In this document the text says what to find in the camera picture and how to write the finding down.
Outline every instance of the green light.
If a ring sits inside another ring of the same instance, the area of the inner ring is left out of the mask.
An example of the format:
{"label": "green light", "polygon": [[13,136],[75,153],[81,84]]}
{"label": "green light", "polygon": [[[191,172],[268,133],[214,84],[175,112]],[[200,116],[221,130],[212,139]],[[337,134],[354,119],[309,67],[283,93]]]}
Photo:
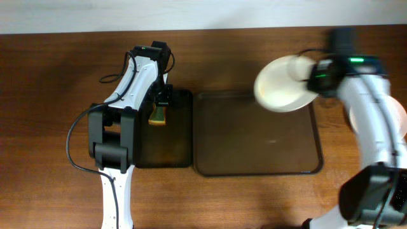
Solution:
{"label": "green light", "polygon": [[364,59],[360,58],[360,57],[351,57],[351,58],[349,58],[349,60],[351,62],[363,62],[364,61]]}

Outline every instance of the white wall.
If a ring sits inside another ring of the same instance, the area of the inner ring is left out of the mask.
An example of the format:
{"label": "white wall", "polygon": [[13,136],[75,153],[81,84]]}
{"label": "white wall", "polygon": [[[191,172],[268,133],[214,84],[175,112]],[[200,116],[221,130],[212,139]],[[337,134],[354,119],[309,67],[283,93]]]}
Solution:
{"label": "white wall", "polygon": [[0,33],[407,24],[407,0],[0,0]]}

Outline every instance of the wooden surface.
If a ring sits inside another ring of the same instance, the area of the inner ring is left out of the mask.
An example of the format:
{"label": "wooden surface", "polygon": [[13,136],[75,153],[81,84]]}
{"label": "wooden surface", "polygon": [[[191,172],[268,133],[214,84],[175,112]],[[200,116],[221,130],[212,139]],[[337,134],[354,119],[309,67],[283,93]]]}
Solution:
{"label": "wooden surface", "polygon": [[[100,76],[121,69],[134,45],[166,41],[177,64],[170,82],[193,92],[251,88],[271,60],[323,47],[327,27],[222,31],[98,32],[0,36],[0,228],[100,228],[100,178],[71,167],[71,122],[116,84]],[[407,26],[358,27],[363,53],[382,58],[392,94],[407,106]],[[299,225],[337,203],[359,170],[342,106],[315,102],[325,165],[315,176],[204,178],[192,168],[135,169],[131,209],[138,228],[274,228]],[[72,157],[94,167],[86,121]]]}

